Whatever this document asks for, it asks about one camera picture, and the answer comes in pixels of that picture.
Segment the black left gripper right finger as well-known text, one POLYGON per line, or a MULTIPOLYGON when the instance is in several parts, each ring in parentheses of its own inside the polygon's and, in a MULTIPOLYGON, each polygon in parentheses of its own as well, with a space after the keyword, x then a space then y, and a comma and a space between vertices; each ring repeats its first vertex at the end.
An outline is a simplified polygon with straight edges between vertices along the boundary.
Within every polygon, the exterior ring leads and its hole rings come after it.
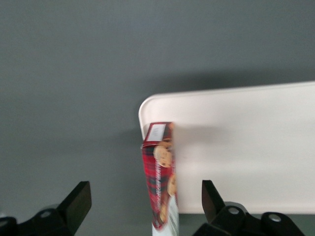
POLYGON ((202 207, 207 219, 195 236, 303 236, 285 214, 266 212, 261 218, 249 214, 242 205, 223 201, 211 180, 202 181, 202 207))

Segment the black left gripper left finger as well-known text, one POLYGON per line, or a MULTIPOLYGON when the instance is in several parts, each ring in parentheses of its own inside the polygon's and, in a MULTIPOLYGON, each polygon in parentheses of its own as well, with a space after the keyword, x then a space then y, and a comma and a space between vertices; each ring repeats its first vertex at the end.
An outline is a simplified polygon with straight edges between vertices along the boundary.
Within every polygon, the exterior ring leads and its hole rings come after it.
POLYGON ((17 223, 14 217, 0 219, 2 236, 73 236, 92 206, 89 181, 81 181, 57 206, 39 211, 31 219, 17 223))

